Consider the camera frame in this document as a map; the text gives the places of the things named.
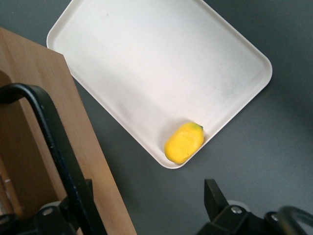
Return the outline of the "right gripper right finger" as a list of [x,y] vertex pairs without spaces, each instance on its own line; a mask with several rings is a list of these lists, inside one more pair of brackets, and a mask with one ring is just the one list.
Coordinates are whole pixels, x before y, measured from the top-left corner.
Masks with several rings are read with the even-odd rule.
[[199,235],[265,235],[264,221],[244,207],[231,205],[214,179],[204,181],[204,205],[209,216]]

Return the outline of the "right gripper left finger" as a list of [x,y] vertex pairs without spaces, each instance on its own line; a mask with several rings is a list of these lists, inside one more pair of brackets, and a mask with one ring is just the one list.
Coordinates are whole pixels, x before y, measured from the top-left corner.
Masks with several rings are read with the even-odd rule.
[[76,235],[81,230],[84,235],[94,234],[83,202],[75,202],[67,196],[57,206],[40,209],[23,230],[23,235]]

